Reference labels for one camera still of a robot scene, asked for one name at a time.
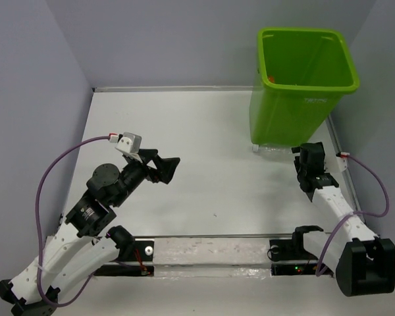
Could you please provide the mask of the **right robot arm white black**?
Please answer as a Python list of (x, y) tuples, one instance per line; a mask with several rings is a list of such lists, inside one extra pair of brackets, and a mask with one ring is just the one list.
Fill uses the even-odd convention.
[(347, 297), (388, 294), (395, 289), (395, 244), (381, 238), (354, 210), (336, 179), (327, 172), (321, 142), (292, 148), (300, 189), (325, 217), (325, 225), (297, 227), (290, 251), (317, 258), (316, 277), (330, 270)]

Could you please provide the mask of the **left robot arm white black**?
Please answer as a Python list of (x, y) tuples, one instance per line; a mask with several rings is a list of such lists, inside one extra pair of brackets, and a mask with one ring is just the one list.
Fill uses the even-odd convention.
[(107, 228), (114, 209), (144, 181), (168, 184), (180, 158), (161, 158), (156, 149), (139, 150), (126, 166), (105, 163), (87, 181), (87, 190), (65, 215), (58, 231), (48, 237), (42, 258), (18, 276), (0, 281), (0, 297), (12, 304), (13, 315), (51, 315), (69, 291), (89, 280), (102, 265), (125, 260), (135, 239), (121, 225)]

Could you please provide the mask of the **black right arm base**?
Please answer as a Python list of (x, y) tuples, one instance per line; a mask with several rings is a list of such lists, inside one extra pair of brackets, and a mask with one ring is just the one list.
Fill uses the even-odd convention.
[(311, 232), (320, 232), (326, 238), (330, 235), (319, 226), (305, 225), (295, 228), (291, 237), (269, 240), (267, 257), (273, 262), (271, 272), (274, 276), (315, 274), (317, 256), (303, 248), (303, 236)]

